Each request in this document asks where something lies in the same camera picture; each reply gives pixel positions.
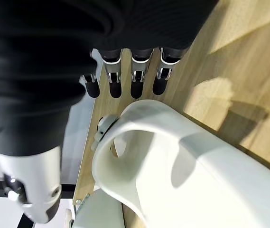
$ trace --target black fingertip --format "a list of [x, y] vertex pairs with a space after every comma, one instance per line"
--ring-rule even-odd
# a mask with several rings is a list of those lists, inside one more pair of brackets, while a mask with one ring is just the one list
[[110, 93], [113, 98], [119, 98], [122, 94], [121, 83], [120, 82], [110, 83]]
[[133, 98], [138, 99], [139, 97], [141, 97], [142, 91], [143, 91], [143, 82], [131, 82], [130, 95]]
[[100, 95], [100, 88], [97, 81], [85, 83], [85, 86], [88, 95], [92, 98], [97, 98]]
[[153, 85], [153, 92], [155, 95], [161, 95], [164, 93], [165, 88], [167, 87], [168, 81], [165, 78], [157, 79], [155, 78]]

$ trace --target black sleeve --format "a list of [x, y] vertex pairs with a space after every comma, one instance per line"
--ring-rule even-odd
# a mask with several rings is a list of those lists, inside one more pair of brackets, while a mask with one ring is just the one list
[[92, 48], [185, 49], [217, 0], [0, 0], [0, 153], [63, 143]]
[[102, 36], [102, 23], [64, 1], [0, 0], [0, 153], [63, 143], [70, 107], [85, 94], [79, 77], [95, 72], [90, 51]]

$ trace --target wooden table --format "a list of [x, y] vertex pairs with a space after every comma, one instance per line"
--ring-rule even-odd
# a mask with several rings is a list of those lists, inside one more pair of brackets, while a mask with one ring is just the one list
[[[166, 103], [270, 168], [270, 0], [220, 1], [160, 96], [152, 93], [158, 62], [156, 50], [140, 99]], [[121, 81], [122, 96], [111, 98], [102, 70], [74, 202], [93, 191], [90, 148], [99, 119], [119, 115], [135, 101], [128, 50], [122, 54]], [[144, 227], [127, 207], [124, 217], [127, 228]]]

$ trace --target metal joint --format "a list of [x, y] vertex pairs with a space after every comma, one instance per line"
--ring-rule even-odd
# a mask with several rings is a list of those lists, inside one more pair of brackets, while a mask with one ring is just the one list
[[117, 83], [121, 80], [121, 57], [116, 62], [107, 62], [103, 59], [106, 74], [110, 83], [113, 83], [113, 74], [117, 76]]
[[131, 80], [132, 80], [132, 82], [138, 81], [136, 79], [136, 76], [138, 76], [137, 74], [139, 72], [141, 72], [140, 82], [144, 81], [145, 74], [149, 68], [150, 59], [151, 58], [149, 57], [148, 59], [146, 59], [144, 61], [137, 61], [133, 58], [133, 56], [131, 57]]
[[84, 80], [84, 82], [87, 84], [88, 81], [87, 81], [87, 78], [91, 78], [91, 82], [95, 82], [96, 81], [96, 75], [95, 74], [90, 74], [90, 75], [82, 75], [82, 78]]
[[[168, 62], [163, 60], [162, 56], [163, 56], [163, 48], [161, 48], [160, 62], [159, 62], [158, 68], [157, 68], [156, 77], [157, 77], [157, 79], [165, 78], [165, 80], [167, 81], [172, 74], [172, 70], [174, 69], [176, 64], [180, 62], [180, 60], [177, 60], [174, 63], [168, 63]], [[167, 75], [165, 75], [165, 76], [163, 76], [164, 69], [166, 69], [166, 71], [167, 71], [167, 73], [166, 73]]]

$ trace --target white plastic part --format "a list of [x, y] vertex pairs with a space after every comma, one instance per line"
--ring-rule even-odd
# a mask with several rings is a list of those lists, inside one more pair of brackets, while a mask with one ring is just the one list
[[9, 199], [18, 203], [36, 223], [49, 222], [47, 210], [56, 206], [56, 202], [60, 200], [60, 160], [59, 146], [32, 156], [13, 157], [0, 154], [1, 170], [24, 185], [29, 203], [20, 202], [19, 195], [13, 191], [9, 191]]
[[122, 205], [98, 189], [83, 200], [72, 228], [124, 228]]
[[270, 170], [161, 102], [130, 104], [92, 171], [147, 228], [270, 228]]

